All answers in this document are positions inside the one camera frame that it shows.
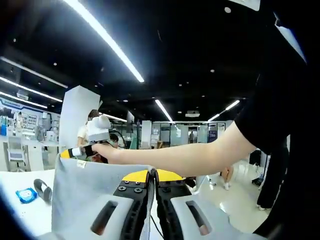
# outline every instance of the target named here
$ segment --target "shiny floor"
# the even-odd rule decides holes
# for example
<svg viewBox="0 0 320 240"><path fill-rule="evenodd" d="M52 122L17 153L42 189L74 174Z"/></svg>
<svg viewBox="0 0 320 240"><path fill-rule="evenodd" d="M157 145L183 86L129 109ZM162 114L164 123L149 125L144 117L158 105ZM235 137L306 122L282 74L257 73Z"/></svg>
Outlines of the shiny floor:
<svg viewBox="0 0 320 240"><path fill-rule="evenodd" d="M263 167L250 165L241 160L234 166L231 187L225 190L221 176L215 178L216 186L204 184L199 194L229 215L230 223L244 233L253 233L268 217L270 210L257 208L259 189L251 183L263 173Z"/></svg>

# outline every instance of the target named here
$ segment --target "screw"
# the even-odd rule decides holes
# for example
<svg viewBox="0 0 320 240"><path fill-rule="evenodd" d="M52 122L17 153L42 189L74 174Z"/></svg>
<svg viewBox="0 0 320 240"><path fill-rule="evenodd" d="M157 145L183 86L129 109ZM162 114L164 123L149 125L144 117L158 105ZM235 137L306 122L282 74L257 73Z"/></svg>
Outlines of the screw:
<svg viewBox="0 0 320 240"><path fill-rule="evenodd" d="M134 189L134 192L137 193L137 194L139 194L139 193L142 192L142 189L141 189L141 188L135 188L135 189Z"/></svg>
<svg viewBox="0 0 320 240"><path fill-rule="evenodd" d="M162 191L165 192L165 193L170 193L170 192L171 192L171 189L170 189L169 187L164 187L164 188L162 189Z"/></svg>
<svg viewBox="0 0 320 240"><path fill-rule="evenodd" d="M123 191L125 191L127 188L125 187L125 186L120 186L120 187L118 187L118 190L120 191L120 192L123 192Z"/></svg>

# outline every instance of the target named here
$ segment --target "white table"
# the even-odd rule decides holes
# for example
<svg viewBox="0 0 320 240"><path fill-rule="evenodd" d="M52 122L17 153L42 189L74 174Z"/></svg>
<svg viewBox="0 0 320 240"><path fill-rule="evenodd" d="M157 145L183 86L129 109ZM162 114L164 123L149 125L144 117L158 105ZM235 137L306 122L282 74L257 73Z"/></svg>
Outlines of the white table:
<svg viewBox="0 0 320 240"><path fill-rule="evenodd" d="M27 148L28 163L31 171L44 170L42 158L42 147L63 148L55 141L38 141L22 138L21 143ZM10 163L8 159L8 137L0 135L0 171L9 171Z"/></svg>
<svg viewBox="0 0 320 240"><path fill-rule="evenodd" d="M34 180L41 179L53 189L55 170L30 171L30 172L5 172L0 171L2 193L13 208L15 215L21 223L34 236L51 232L51 205L40 197L34 201L22 204L16 195L17 190L34 188Z"/></svg>

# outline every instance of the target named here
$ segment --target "black shirt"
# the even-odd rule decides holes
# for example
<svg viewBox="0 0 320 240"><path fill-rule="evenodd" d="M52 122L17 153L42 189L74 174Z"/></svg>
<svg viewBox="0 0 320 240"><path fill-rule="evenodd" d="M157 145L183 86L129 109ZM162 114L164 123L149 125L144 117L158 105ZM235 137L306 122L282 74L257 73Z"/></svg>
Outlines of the black shirt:
<svg viewBox="0 0 320 240"><path fill-rule="evenodd" d="M268 154L290 135L290 154L278 198L255 233L267 237L278 229L276 239L318 236L320 229L312 226L319 222L318 170L308 164L313 140L306 136L308 123L301 120L306 119L313 98L307 92L311 85L307 65L275 26L267 30L264 50L265 63L254 96L235 123L249 142Z"/></svg>

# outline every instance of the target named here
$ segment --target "wire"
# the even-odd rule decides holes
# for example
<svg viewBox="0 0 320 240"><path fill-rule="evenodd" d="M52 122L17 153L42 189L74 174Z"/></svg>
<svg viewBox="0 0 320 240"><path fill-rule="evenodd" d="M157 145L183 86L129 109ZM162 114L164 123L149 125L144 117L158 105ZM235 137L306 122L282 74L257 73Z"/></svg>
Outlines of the wire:
<svg viewBox="0 0 320 240"><path fill-rule="evenodd" d="M158 228L158 226L157 226L154 218L152 217L152 215L151 215L151 219L152 219L152 222L153 222L155 228L158 230L158 233L160 234L160 236L161 236L163 239L165 239L164 236L161 234L161 232L160 232L160 230L159 230L159 228Z"/></svg>

